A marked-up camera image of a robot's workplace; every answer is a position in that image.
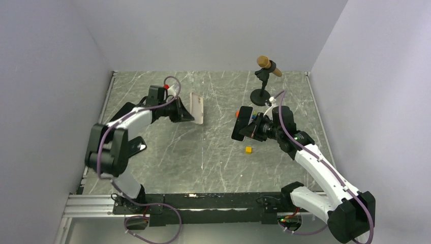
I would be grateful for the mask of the black smartphone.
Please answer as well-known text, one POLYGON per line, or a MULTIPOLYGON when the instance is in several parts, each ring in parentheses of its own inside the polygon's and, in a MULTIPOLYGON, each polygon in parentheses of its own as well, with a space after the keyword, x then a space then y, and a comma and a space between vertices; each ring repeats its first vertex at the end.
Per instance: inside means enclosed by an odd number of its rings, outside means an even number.
POLYGON ((253 107, 241 106, 237 112, 236 122, 232 131, 231 138, 236 141, 244 141, 245 136, 240 132, 247 127, 252 120, 253 107))

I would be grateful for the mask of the beige phone case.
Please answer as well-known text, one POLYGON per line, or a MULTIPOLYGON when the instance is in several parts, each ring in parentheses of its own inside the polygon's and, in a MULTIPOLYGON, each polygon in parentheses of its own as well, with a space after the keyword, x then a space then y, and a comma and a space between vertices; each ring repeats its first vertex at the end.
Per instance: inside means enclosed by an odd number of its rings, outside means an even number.
POLYGON ((204 100, 197 93, 190 93, 190 114, 193 116, 193 122, 202 125, 204 122, 204 100))

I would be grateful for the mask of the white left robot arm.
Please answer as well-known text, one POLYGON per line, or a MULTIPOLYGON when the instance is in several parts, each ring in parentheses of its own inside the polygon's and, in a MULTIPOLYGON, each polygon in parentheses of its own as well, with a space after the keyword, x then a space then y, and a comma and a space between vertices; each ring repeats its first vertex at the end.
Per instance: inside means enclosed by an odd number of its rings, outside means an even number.
POLYGON ((84 158, 86 167, 100 179, 111 181, 126 200, 126 207, 135 214, 146 207, 146 193, 128 166, 131 156, 130 139, 139 137, 140 130, 161 117, 173 123, 194 121, 183 105, 179 86, 155 86, 140 103, 126 103, 116 117, 107 124, 95 124, 91 128, 84 158))

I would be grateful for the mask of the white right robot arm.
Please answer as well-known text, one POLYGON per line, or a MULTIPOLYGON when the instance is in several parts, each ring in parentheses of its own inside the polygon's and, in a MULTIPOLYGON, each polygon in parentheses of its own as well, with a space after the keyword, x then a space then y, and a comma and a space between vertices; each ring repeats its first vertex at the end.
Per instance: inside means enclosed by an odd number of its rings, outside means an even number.
POLYGON ((253 115, 253 108, 242 106, 231 138, 243 141, 246 137, 260 142, 275 140, 280 149, 301 165, 321 187, 321 196, 300 182, 281 189, 280 203, 286 211, 299 207, 326 223, 330 233, 340 243, 371 243, 374 235, 376 199, 349 183, 327 162, 311 136, 297 129, 293 112, 287 106, 274 107, 272 116, 253 115))

